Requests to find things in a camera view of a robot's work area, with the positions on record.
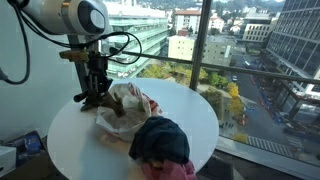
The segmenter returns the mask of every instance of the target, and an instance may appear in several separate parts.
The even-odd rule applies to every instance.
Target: apartment building
[[[196,36],[172,36],[169,38],[169,57],[192,59]],[[202,62],[229,66],[236,42],[226,36],[207,36]]]
[[[201,11],[180,10],[175,13],[175,27],[178,30],[192,27],[193,33],[199,30]]]
[[[277,24],[278,17],[270,14],[248,14],[243,19],[240,29],[240,38],[246,42],[264,42]]]
[[[287,0],[267,46],[268,62],[290,76],[320,79],[320,0]],[[320,124],[320,86],[281,82],[277,102],[296,121]]]
[[[112,31],[130,32],[138,37],[142,44],[142,53],[159,55],[168,37],[168,20],[164,11],[142,8],[133,5],[105,2]],[[131,37],[127,51],[139,52],[139,46]],[[127,41],[125,36],[109,38],[108,44],[121,48]],[[135,60],[135,56],[121,54],[117,61],[127,63]],[[108,63],[108,76],[113,79],[133,78],[149,64],[149,59],[141,57],[137,62],[123,65]]]
[[[221,33],[224,27],[224,21],[219,17],[211,17],[209,20],[209,27],[219,29]]]

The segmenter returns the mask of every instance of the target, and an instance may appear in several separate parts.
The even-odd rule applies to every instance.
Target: road
[[[243,67],[244,61],[252,61],[253,57],[247,55],[233,55],[237,61],[237,67]],[[240,131],[246,132],[248,135],[264,139],[267,141],[276,142],[285,146],[292,146],[291,142],[282,132],[282,125],[277,124],[259,103],[260,92],[258,87],[252,83],[249,74],[233,72],[230,76],[238,76],[239,94],[244,98],[251,100],[246,105],[248,107],[255,106],[255,110],[246,109],[246,114],[249,117],[245,126],[240,127]]]

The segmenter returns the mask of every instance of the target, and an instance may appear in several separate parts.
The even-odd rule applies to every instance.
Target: autumn tree
[[[200,95],[208,101],[208,103],[214,109],[218,119],[221,119],[221,102],[222,102],[222,94],[217,91],[215,88],[210,87],[207,91],[200,93]]]
[[[239,90],[236,83],[233,83],[233,82],[229,83],[227,86],[227,89],[232,98],[236,98],[239,96]]]
[[[243,103],[239,97],[232,98],[228,108],[235,116],[242,116],[243,114]]]

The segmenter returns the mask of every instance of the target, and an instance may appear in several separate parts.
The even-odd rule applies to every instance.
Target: car
[[[237,76],[232,76],[232,82],[237,82],[238,81],[238,77]]]

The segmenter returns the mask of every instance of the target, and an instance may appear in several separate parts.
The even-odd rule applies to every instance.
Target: yellow tree
[[[206,79],[207,77],[208,77],[208,73],[203,68],[201,68],[200,69],[199,79],[202,80],[202,79]]]
[[[229,91],[229,94],[232,98],[238,97],[239,96],[239,90],[238,90],[238,86],[236,83],[229,83],[227,86],[227,89]]]
[[[239,97],[232,98],[229,105],[229,110],[234,113],[235,116],[242,116],[243,114],[243,103]]]

